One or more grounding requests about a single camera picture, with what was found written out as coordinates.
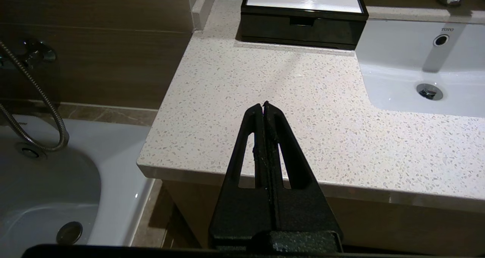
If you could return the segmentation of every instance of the brown wall tile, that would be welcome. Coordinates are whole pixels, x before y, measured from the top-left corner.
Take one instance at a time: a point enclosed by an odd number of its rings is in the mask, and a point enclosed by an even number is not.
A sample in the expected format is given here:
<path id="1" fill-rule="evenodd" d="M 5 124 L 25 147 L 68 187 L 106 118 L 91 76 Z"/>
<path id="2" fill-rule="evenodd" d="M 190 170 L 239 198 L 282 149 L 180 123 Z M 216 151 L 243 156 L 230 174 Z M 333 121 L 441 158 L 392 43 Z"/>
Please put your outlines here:
<path id="1" fill-rule="evenodd" d="M 191 32 L 189 0 L 0 0 L 0 23 Z"/>
<path id="2" fill-rule="evenodd" d="M 9 24 L 0 24 L 0 34 L 15 49 L 22 49 L 20 39 L 28 37 L 55 49 L 58 60 L 33 72 L 53 100 L 139 108 L 159 108 L 191 37 L 177 32 Z M 15 70 L 0 70 L 0 94 L 38 99 Z"/>

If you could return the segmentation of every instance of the black storage box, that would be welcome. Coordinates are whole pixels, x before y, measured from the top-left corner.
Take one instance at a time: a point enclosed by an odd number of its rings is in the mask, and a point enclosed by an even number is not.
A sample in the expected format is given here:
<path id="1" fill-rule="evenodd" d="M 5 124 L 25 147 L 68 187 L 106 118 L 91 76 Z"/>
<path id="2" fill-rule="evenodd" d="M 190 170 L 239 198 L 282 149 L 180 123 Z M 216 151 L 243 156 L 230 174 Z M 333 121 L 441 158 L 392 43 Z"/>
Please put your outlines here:
<path id="1" fill-rule="evenodd" d="M 239 33 L 245 42 L 354 50 L 368 17 L 362 0 L 243 0 Z"/>

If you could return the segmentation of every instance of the speckled quartz countertop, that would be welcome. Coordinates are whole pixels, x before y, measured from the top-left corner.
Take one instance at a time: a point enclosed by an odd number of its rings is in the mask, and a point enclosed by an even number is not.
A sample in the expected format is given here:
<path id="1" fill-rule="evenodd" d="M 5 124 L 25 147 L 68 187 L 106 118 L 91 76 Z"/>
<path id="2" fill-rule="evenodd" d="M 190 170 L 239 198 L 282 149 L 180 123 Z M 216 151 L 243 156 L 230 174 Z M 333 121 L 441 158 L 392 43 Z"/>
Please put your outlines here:
<path id="1" fill-rule="evenodd" d="M 145 175 L 220 184 L 244 112 L 268 100 L 324 185 L 485 200 L 485 119 L 380 110 L 352 51 L 237 42 L 240 4 L 216 0 L 194 33 L 138 158 Z"/>

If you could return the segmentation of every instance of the metal shower hose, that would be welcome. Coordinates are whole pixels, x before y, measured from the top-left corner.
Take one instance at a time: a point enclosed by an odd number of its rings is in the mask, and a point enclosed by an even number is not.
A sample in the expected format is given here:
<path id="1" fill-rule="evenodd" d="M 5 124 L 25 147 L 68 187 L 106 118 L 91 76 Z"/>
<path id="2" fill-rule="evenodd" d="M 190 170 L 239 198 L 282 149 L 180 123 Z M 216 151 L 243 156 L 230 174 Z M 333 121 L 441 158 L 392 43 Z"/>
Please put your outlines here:
<path id="1" fill-rule="evenodd" d="M 29 71 L 25 68 L 25 66 L 20 62 L 15 54 L 10 51 L 9 48 L 5 45 L 5 43 L 0 40 L 0 49 L 2 49 L 3 52 L 7 55 L 7 57 L 10 59 L 10 61 L 13 63 L 15 68 L 19 70 L 26 78 L 31 82 L 31 84 L 35 87 L 35 89 L 38 91 L 40 96 L 42 97 L 42 101 L 44 101 L 44 104 L 47 106 L 47 108 L 50 111 L 50 114 L 52 114 L 52 117 L 54 118 L 54 121 L 57 125 L 57 130 L 59 131 L 59 143 L 56 146 L 45 146 L 41 144 L 40 142 L 36 141 L 33 139 L 23 128 L 19 125 L 19 123 L 15 120 L 14 116 L 12 116 L 7 109 L 0 104 L 0 111 L 2 111 L 3 116 L 9 123 L 10 127 L 17 133 L 19 137 L 22 139 L 26 140 L 28 143 L 32 144 L 33 146 L 42 149 L 43 151 L 47 152 L 55 152 L 58 151 L 64 147 L 66 147 L 67 142 L 69 142 L 69 134 L 66 130 L 66 127 L 64 125 L 64 122 L 62 121 L 61 115 L 57 112 L 56 108 L 52 104 L 52 102 L 47 98 L 47 95 L 45 95 L 44 91 L 40 88 L 40 86 L 35 82 L 35 80 L 32 78 L 30 75 Z"/>

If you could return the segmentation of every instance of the bathtub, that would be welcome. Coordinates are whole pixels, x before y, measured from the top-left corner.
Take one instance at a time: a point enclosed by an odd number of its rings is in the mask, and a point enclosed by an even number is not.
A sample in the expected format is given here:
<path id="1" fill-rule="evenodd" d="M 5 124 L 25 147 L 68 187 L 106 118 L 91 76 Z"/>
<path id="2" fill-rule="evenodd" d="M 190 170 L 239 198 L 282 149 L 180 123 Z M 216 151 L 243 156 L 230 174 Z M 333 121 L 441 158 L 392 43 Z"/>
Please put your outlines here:
<path id="1" fill-rule="evenodd" d="M 49 120 L 16 116 L 57 143 Z M 136 166 L 149 127 L 64 120 L 68 147 L 43 153 L 0 126 L 0 257 L 37 244 L 130 246 L 153 186 Z"/>

